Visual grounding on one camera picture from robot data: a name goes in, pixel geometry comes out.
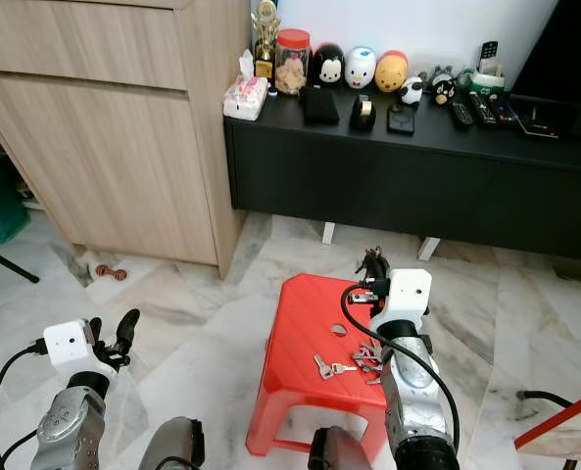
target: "floor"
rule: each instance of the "floor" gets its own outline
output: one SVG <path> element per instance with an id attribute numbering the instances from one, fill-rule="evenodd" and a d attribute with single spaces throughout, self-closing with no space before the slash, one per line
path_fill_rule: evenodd
<path id="1" fill-rule="evenodd" d="M 48 325 L 101 316 L 110 333 L 138 307 L 131 364 L 107 398 L 102 468 L 137 468 L 154 430 L 185 415 L 203 421 L 204 468 L 305 469 L 305 454 L 274 449 L 260 458 L 244 446 L 279 288 L 299 272 L 354 279 L 363 249 L 379 244 L 391 265 L 433 276 L 425 325 L 459 405 L 461 467 L 559 470 L 559 459 L 514 451 L 516 436 L 557 411 L 539 400 L 518 402 L 515 391 L 581 398 L 581 263 L 449 241 L 430 261 L 418 261 L 414 236 L 339 225 L 333 244 L 322 245 L 321 229 L 250 214 L 222 282 L 208 266 L 101 253 L 77 258 L 43 213 L 33 212 L 31 224 L 0 247 L 41 277 L 33 285 L 0 267 L 0 367 Z M 125 269 L 127 279 L 97 277 L 98 263 Z M 0 396 L 2 448 L 36 426 L 64 385 L 46 357 L 21 361 Z M 362 431 L 352 416 L 299 407 L 280 435 L 308 442 L 316 427 L 335 423 Z M 35 449 L 35 442 L 19 449 L 8 470 L 28 468 Z M 387 447 L 374 468 L 394 468 Z"/>

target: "black tv console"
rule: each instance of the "black tv console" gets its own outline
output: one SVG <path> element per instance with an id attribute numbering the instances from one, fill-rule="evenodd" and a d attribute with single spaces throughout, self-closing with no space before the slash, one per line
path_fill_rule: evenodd
<path id="1" fill-rule="evenodd" d="M 337 125 L 305 125 L 286 96 L 266 98 L 255 122 L 226 117 L 233 206 L 581 258 L 581 141 L 460 130 L 428 97 L 414 135 L 393 134 L 392 96 L 364 93 L 369 132 L 349 128 L 358 92 L 343 88 Z"/>

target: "white figurine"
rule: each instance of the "white figurine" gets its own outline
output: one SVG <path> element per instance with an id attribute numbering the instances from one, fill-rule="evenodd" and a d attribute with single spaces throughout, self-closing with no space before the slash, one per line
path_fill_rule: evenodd
<path id="1" fill-rule="evenodd" d="M 425 79 L 427 78 L 427 73 L 422 71 L 418 76 L 412 76 L 404 81 L 399 94 L 401 96 L 401 101 L 407 105 L 418 106 L 418 102 L 423 95 L 423 88 L 425 86 Z"/>
<path id="2" fill-rule="evenodd" d="M 350 87 L 361 89 L 367 86 L 375 75 L 377 56 L 372 49 L 356 47 L 349 54 L 345 64 L 345 80 Z"/>

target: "cabinet drawer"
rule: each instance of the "cabinet drawer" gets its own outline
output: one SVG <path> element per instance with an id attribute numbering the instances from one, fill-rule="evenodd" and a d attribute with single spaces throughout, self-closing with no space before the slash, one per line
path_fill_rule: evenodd
<path id="1" fill-rule="evenodd" d="M 0 71 L 185 89 L 172 10 L 0 0 Z"/>
<path id="2" fill-rule="evenodd" d="M 183 93 L 0 74 L 0 132 L 70 242 L 218 263 Z"/>

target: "glass jar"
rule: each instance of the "glass jar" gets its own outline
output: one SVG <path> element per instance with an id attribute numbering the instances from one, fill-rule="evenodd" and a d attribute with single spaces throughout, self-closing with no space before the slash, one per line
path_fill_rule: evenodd
<path id="1" fill-rule="evenodd" d="M 277 33 L 274 86 L 289 95 L 299 94 L 308 82 L 310 35 L 302 29 L 281 29 Z"/>

